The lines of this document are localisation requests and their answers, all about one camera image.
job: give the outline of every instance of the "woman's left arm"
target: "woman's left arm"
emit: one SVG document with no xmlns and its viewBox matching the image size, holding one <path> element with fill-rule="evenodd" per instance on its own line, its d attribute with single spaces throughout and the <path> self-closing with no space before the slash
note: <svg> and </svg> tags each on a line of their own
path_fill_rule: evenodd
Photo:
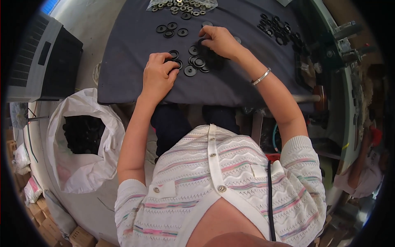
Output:
<svg viewBox="0 0 395 247">
<path fill-rule="evenodd" d="M 150 120 L 157 104 L 173 87 L 179 72 L 169 53 L 153 53 L 144 69 L 143 90 L 137 99 L 118 158 L 118 182 L 136 179 L 145 185 L 144 160 Z"/>
</svg>

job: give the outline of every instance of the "striped cardigan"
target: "striped cardigan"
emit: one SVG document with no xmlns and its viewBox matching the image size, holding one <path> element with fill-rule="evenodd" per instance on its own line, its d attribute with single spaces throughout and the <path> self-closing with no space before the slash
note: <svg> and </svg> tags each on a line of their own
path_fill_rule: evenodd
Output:
<svg viewBox="0 0 395 247">
<path fill-rule="evenodd" d="M 223 197 L 270 239 L 268 160 L 248 136 L 198 126 L 158 160 L 146 187 L 118 188 L 115 223 L 121 246 L 185 246 L 206 210 Z M 306 136 L 284 146 L 271 168 L 277 241 L 307 246 L 325 221 L 325 191 L 316 152 Z"/>
</svg>

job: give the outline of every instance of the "woman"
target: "woman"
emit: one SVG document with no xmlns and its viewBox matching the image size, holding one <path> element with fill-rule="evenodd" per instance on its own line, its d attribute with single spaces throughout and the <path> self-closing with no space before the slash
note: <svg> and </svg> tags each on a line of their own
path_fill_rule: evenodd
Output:
<svg viewBox="0 0 395 247">
<path fill-rule="evenodd" d="M 284 143 L 271 166 L 273 218 L 278 242 L 307 246 L 325 221 L 318 156 L 292 95 L 226 28 L 204 26 L 202 44 L 244 68 L 275 117 Z M 268 160 L 241 136 L 234 110 L 203 108 L 207 124 L 192 130 L 176 105 L 157 104 L 177 77 L 169 53 L 151 54 L 143 90 L 118 160 L 115 222 L 121 246 L 268 246 Z M 145 184 L 148 128 L 156 129 L 157 161 Z"/>
</svg>

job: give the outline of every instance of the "woman's right hand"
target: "woman's right hand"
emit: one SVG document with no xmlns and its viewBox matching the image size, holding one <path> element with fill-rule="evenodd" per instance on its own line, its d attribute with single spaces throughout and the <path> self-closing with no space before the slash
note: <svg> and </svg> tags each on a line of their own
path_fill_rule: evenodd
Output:
<svg viewBox="0 0 395 247">
<path fill-rule="evenodd" d="M 224 27 L 204 26 L 199 32 L 199 37 L 203 36 L 206 40 L 202 41 L 202 45 L 231 60 L 234 60 L 237 54 L 244 49 Z"/>
</svg>

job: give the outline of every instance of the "woman's left hand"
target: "woman's left hand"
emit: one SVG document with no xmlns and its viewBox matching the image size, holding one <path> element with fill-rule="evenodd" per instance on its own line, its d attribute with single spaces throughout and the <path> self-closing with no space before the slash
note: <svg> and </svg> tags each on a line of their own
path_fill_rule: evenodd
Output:
<svg viewBox="0 0 395 247">
<path fill-rule="evenodd" d="M 152 53 L 144 69 L 143 90 L 139 98 L 142 97 L 145 102 L 153 103 L 155 106 L 173 87 L 179 73 L 178 69 L 172 70 L 177 68 L 178 64 L 173 61 L 164 63 L 166 58 L 171 58 L 170 53 Z"/>
</svg>

